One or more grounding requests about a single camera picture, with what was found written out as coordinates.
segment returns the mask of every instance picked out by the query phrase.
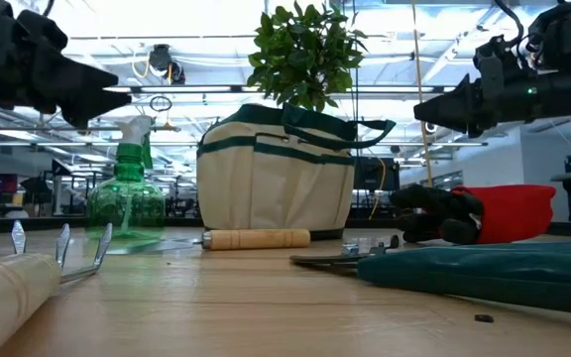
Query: table surface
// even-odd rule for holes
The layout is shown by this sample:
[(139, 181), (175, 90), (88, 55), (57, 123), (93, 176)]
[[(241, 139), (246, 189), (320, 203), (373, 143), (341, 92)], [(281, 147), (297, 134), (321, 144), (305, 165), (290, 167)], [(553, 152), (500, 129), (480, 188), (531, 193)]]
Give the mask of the table surface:
[[(166, 238), (199, 233), (169, 229)], [(28, 251), (51, 253), (57, 235), (28, 232)], [(66, 269), (89, 264), (94, 245), (72, 230)], [(380, 289), (287, 259), (339, 247), (108, 256), (100, 274), (61, 286), (0, 357), (571, 355), (569, 313)], [(0, 255), (10, 253), (0, 235)], [(495, 322), (476, 322), (479, 313)]]

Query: metal tool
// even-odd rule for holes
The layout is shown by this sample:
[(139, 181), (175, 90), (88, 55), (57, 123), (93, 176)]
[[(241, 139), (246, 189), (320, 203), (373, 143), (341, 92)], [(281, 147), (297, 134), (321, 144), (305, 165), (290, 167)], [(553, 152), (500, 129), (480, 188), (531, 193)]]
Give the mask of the metal tool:
[(304, 267), (333, 267), (346, 270), (355, 270), (356, 264), (365, 258), (387, 254), (389, 251), (400, 247), (400, 238), (398, 235), (392, 236), (389, 246), (380, 242), (373, 246), (367, 253), (360, 253), (358, 244), (344, 243), (340, 255), (335, 256), (290, 256), (291, 262)]
[[(100, 266), (103, 264), (105, 253), (107, 253), (107, 248), (109, 248), (109, 243), (111, 242), (111, 234), (112, 234), (112, 225), (111, 223), (108, 223), (107, 227), (105, 228), (105, 233), (103, 233), (103, 236), (98, 241), (98, 249), (96, 250), (96, 256), (94, 257), (94, 261), (92, 262), (91, 266), (75, 270), (65, 275), (61, 275), (60, 283), (64, 284), (96, 274), (100, 269)], [(63, 230), (61, 231), (61, 235), (58, 237), (58, 241), (59, 243), (57, 243), (57, 262), (61, 262), (59, 265), (60, 268), (62, 269), (65, 263), (65, 252), (67, 251), (66, 245), (69, 242), (68, 226), (67, 227), (63, 226)]]
[(21, 222), (16, 220), (12, 225), (12, 246), (15, 249), (15, 254), (26, 253), (26, 232)]
[(132, 255), (132, 254), (148, 254), (160, 253), (168, 250), (190, 249), (195, 245), (202, 244), (199, 239), (171, 239), (154, 243), (146, 243), (134, 245), (125, 248), (112, 249), (107, 252), (108, 255)]

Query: red glove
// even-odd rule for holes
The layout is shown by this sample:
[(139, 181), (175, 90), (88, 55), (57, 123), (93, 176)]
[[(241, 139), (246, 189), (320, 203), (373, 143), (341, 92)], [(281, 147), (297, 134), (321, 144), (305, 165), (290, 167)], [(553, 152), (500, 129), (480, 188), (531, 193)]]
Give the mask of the red glove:
[(478, 244), (511, 243), (545, 233), (552, 220), (553, 186), (515, 184), (453, 188), (470, 193), (484, 204)]

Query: white cylinder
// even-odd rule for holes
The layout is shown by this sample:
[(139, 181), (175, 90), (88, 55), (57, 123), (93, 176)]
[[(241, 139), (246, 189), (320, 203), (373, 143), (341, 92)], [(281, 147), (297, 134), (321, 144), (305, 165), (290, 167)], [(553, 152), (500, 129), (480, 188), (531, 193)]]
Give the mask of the white cylinder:
[(45, 254), (0, 258), (0, 347), (57, 289), (60, 269)]

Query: green trim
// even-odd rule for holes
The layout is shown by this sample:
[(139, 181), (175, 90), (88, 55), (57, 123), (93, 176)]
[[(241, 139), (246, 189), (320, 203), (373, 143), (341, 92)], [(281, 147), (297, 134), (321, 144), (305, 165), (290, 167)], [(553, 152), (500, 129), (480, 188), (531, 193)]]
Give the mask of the green trim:
[(296, 127), (302, 129), (319, 130), (331, 134), (346, 141), (356, 140), (358, 133), (354, 122), (346, 122), (333, 116), (308, 111), (301, 108), (289, 107), (287, 110), (268, 108), (257, 104), (244, 104), (239, 110), (228, 118), (212, 125), (206, 133), (220, 125), (238, 122), (258, 125), (282, 126), (284, 115), (295, 115), (296, 118), (288, 119), (296, 123)]
[(238, 147), (238, 146), (253, 146), (257, 142), (255, 137), (249, 136), (235, 136), (230, 137), (222, 140), (218, 140), (216, 142), (202, 144), (197, 149), (197, 156), (200, 157), (202, 154), (213, 153), (216, 151)]
[(317, 165), (325, 165), (325, 164), (344, 165), (344, 166), (356, 165), (356, 160), (352, 157), (346, 158), (334, 155), (317, 156), (293, 148), (286, 148), (265, 143), (257, 143), (256, 137), (247, 137), (247, 136), (230, 137), (213, 143), (203, 144), (197, 150), (197, 157), (199, 158), (203, 154), (214, 153), (228, 148), (243, 147), (243, 146), (254, 146), (255, 152), (257, 153), (299, 159)]
[(344, 166), (354, 166), (356, 164), (356, 160), (351, 157), (345, 158), (333, 155), (316, 156), (314, 154), (306, 153), (301, 150), (293, 148), (285, 148), (264, 143), (257, 143), (257, 145), (255, 145), (255, 152), (268, 155), (276, 155), (280, 157), (299, 159), (305, 162), (318, 165), (335, 164), (335, 165), (344, 165)]

